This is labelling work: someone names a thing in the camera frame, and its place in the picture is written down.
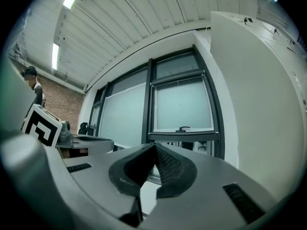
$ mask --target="white ceiling panel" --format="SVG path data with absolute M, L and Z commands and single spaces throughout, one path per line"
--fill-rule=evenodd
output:
M 63 1 L 35 0 L 19 44 L 29 60 L 83 88 L 151 38 L 209 24 L 210 11 L 239 13 L 250 0 L 76 0 L 70 10 Z M 53 43 L 60 45 L 57 71 Z

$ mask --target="person's arm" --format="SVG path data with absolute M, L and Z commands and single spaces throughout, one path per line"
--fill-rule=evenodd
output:
M 41 105 L 43 101 L 43 89 L 41 86 L 35 88 L 34 93 L 36 94 L 36 98 L 33 101 L 33 104 Z

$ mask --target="white box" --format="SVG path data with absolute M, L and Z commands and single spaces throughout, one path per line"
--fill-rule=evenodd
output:
M 61 120 L 37 104 L 32 105 L 23 126 L 24 133 L 53 148 L 56 147 L 61 129 Z

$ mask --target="brick wall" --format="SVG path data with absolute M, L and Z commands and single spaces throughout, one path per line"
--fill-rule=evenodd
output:
M 25 68 L 18 61 L 12 60 L 13 65 L 19 70 Z M 84 95 L 71 90 L 42 75 L 38 75 L 45 95 L 45 108 L 61 120 L 68 120 L 71 124 L 71 133 L 78 133 L 78 120 Z

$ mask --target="black slot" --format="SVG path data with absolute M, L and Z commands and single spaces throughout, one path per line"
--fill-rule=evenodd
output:
M 67 167 L 67 170 L 69 171 L 69 173 L 72 173 L 72 172 L 76 172 L 76 171 L 85 170 L 85 169 L 91 168 L 91 167 L 92 166 L 90 164 L 83 163 L 83 164 Z
M 265 212 L 260 209 L 236 183 L 223 186 L 223 189 L 235 204 L 247 224 L 252 223 L 265 214 Z

